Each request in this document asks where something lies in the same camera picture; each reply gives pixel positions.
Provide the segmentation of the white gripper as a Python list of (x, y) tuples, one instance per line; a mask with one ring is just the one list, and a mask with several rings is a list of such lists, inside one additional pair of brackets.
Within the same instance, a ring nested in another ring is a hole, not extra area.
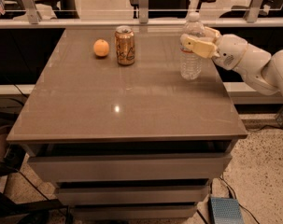
[(232, 70), (241, 61), (248, 42), (237, 35), (221, 35), (219, 30), (205, 26), (205, 37), (183, 34), (181, 45), (225, 70)]

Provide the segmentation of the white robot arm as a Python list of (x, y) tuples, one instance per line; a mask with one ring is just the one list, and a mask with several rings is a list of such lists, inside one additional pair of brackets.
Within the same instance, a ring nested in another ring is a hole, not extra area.
[(255, 91), (264, 95), (280, 92), (283, 97), (283, 50), (272, 55), (238, 35), (222, 35), (209, 27), (204, 37), (184, 33), (180, 43), (215, 65), (235, 71)]

